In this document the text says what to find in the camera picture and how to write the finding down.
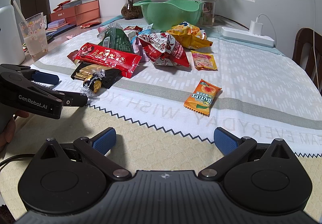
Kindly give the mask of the person's left hand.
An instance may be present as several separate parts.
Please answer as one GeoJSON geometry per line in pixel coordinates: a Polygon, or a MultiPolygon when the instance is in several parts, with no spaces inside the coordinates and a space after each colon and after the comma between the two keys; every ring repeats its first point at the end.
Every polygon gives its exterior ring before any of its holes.
{"type": "MultiPolygon", "coordinates": [[[[21,118],[29,117],[28,112],[21,111],[21,110],[18,110],[15,115],[21,118]]],[[[16,130],[15,119],[14,117],[11,117],[6,127],[4,128],[3,132],[0,134],[0,151],[2,151],[4,147],[12,141],[15,134],[15,130],[16,130]]]]}

